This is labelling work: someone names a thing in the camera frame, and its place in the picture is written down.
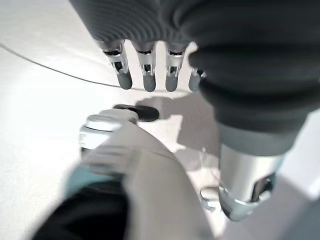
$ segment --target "robotic hand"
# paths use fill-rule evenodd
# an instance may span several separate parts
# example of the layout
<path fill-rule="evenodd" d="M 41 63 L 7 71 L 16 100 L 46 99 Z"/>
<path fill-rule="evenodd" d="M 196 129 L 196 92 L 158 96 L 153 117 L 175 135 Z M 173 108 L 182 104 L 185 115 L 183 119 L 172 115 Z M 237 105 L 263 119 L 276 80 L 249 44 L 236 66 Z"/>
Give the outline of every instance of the robotic hand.
<path fill-rule="evenodd" d="M 66 201 L 34 240 L 212 240 L 202 205 L 176 157 L 136 125 L 153 121 L 152 107 L 117 105 L 91 115 L 80 129 L 82 161 Z"/>
<path fill-rule="evenodd" d="M 320 2 L 305 0 L 70 0 L 132 85 L 123 40 L 133 42 L 144 87 L 156 87 L 156 41 L 166 42 L 166 88 L 178 84 L 189 42 L 191 89 L 213 106 L 220 136 L 220 203 L 235 221 L 267 200 L 285 153 L 320 106 Z"/>

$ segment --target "thin black line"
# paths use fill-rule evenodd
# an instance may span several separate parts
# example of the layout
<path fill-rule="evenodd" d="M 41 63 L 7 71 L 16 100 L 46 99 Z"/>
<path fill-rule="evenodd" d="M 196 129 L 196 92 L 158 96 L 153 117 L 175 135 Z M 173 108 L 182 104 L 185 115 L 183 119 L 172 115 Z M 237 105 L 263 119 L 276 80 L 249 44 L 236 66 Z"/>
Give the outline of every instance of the thin black line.
<path fill-rule="evenodd" d="M 84 79 L 84 78 L 81 78 L 81 77 L 78 77 L 78 76 L 74 76 L 74 75 L 68 74 L 68 73 L 63 72 L 63 71 L 59 71 L 59 70 L 54 69 L 54 68 L 51 68 L 51 67 L 49 67 L 49 66 L 43 65 L 43 64 L 41 64 L 41 63 L 39 63 L 39 62 L 33 61 L 32 59 L 30 59 L 30 58 L 28 58 L 28 57 L 26 57 L 26 56 L 21 55 L 20 53 L 12 50 L 11 48 L 7 47 L 6 45 L 4 45 L 4 44 L 1 43 L 1 42 L 0 42 L 0 48 L 6 50 L 7 52 L 15 55 L 15 56 L 18 57 L 18 58 L 21 58 L 21 59 L 23 59 L 23 60 L 28 61 L 29 63 L 38 65 L 38 66 L 40 66 L 40 67 L 43 67 L 43 68 L 46 68 L 46 69 L 49 69 L 49 70 L 52 70 L 52 71 L 54 71 L 54 72 L 57 72 L 57 73 L 60 73 L 60 74 L 63 74 L 63 75 L 66 75 L 66 76 L 69 76 L 69 77 L 72 77 L 72 78 L 75 78 L 75 79 L 84 81 L 84 82 L 87 82 L 87 83 L 98 84 L 98 85 L 103 85 L 103 86 L 107 86 L 107 87 L 111 87 L 111 88 L 121 89 L 121 87 L 120 87 L 120 86 L 117 86 L 117 85 L 112 85 L 112 84 L 107 84 L 107 83 L 102 83 L 102 82 L 96 82 L 96 81 L 87 80 L 87 79 Z M 131 90 L 142 91 L 142 92 L 145 92 L 145 91 L 146 91 L 146 90 L 144 90 L 144 89 L 142 89 L 142 88 L 136 88 L 136 87 L 131 88 Z M 166 90 L 155 90 L 155 91 L 154 91 L 154 93 L 166 93 L 166 92 L 167 92 Z M 176 92 L 188 93 L 188 91 L 184 91 L 184 90 L 176 90 Z"/>

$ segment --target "white floor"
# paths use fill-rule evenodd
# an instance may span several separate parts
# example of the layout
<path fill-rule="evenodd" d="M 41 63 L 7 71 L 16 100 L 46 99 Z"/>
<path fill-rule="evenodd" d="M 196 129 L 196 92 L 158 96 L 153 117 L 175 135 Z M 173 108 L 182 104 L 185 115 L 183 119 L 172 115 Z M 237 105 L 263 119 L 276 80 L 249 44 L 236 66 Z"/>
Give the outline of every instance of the white floor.
<path fill-rule="evenodd" d="M 68 1 L 0 0 L 0 5 L 1 44 L 70 75 L 117 85 L 108 61 Z M 115 104 L 142 101 L 156 106 L 161 119 L 141 126 L 176 153 L 196 189 L 217 181 L 218 145 L 212 108 L 198 93 L 188 90 L 188 61 L 184 61 L 178 90 L 166 92 L 164 46 L 160 42 L 157 87 L 148 93 L 143 90 L 130 42 L 126 50 L 135 88 L 129 91 L 81 81 L 0 48 L 1 239 L 30 238 L 61 199 L 67 174 L 79 159 L 80 126 L 88 115 Z M 320 111 L 308 119 L 282 167 L 283 180 L 274 199 L 244 223 L 228 224 L 223 239 L 276 239 L 308 200 L 319 197 L 319 121 Z M 216 232 L 223 229 L 223 217 L 216 214 L 211 221 Z"/>

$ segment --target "robotic arm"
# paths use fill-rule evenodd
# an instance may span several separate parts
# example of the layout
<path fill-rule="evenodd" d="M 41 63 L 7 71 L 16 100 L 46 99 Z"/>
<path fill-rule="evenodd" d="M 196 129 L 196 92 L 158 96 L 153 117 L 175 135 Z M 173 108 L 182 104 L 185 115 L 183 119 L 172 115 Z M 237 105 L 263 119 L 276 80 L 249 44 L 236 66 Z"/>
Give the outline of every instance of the robotic arm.
<path fill-rule="evenodd" d="M 320 3 L 305 0 L 71 0 L 111 59 L 119 84 L 132 85 L 121 41 L 137 50 L 153 91 L 154 43 L 167 47 L 166 88 L 178 83 L 184 51 L 189 86 L 215 109 L 220 136 L 220 203 L 235 221 L 267 200 L 285 153 L 320 106 Z"/>

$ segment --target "black rubber cover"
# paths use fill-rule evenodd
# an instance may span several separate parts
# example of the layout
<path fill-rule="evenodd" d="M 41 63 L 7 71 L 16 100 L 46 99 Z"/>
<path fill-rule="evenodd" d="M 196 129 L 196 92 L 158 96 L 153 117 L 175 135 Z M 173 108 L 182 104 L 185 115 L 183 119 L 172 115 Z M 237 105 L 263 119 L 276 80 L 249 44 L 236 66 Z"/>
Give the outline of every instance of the black rubber cover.
<path fill-rule="evenodd" d="M 151 106 L 118 104 L 114 109 L 128 109 L 138 114 L 140 122 L 153 122 L 159 119 L 159 111 Z"/>
<path fill-rule="evenodd" d="M 196 42 L 189 62 L 205 71 L 199 88 L 226 126 L 283 133 L 292 146 L 320 107 L 319 0 L 71 2 L 97 40 Z"/>
<path fill-rule="evenodd" d="M 132 79 L 130 71 L 127 73 L 119 73 L 116 75 L 121 88 L 128 90 L 132 87 Z"/>

